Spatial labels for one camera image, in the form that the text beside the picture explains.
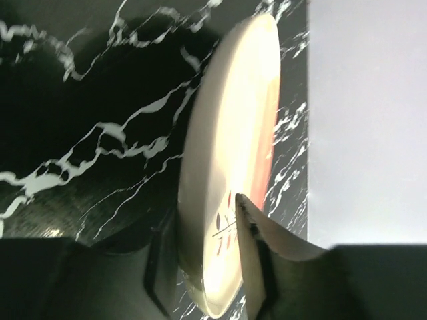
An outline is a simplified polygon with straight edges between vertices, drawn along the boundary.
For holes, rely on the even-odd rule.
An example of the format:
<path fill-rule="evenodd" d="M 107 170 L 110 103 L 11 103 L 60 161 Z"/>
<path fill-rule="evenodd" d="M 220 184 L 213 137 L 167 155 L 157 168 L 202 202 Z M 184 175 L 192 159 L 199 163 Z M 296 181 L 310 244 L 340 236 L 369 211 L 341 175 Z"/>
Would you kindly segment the pink and cream plate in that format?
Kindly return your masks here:
<path fill-rule="evenodd" d="M 185 139 L 177 252 L 187 292 L 220 318 L 241 283 L 235 196 L 262 209 L 280 100 L 280 44 L 272 15 L 244 19 L 219 42 L 202 77 Z"/>

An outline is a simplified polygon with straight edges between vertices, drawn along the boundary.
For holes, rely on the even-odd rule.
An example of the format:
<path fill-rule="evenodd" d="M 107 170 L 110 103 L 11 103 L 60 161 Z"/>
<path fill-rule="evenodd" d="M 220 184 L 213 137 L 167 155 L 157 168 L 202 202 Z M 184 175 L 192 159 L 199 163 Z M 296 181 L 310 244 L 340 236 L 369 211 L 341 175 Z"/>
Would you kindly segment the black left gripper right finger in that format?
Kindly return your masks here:
<path fill-rule="evenodd" d="M 425 319 L 426 247 L 323 249 L 236 195 L 249 319 Z"/>

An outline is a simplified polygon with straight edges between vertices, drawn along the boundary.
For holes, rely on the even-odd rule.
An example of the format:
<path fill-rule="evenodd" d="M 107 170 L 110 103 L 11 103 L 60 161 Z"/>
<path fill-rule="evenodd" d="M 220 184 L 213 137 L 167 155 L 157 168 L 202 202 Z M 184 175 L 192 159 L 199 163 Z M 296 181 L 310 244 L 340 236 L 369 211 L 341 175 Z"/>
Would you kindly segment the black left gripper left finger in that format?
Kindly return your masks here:
<path fill-rule="evenodd" d="M 147 243 L 87 247 L 68 238 L 1 241 L 2 319 L 170 319 L 172 229 Z"/>

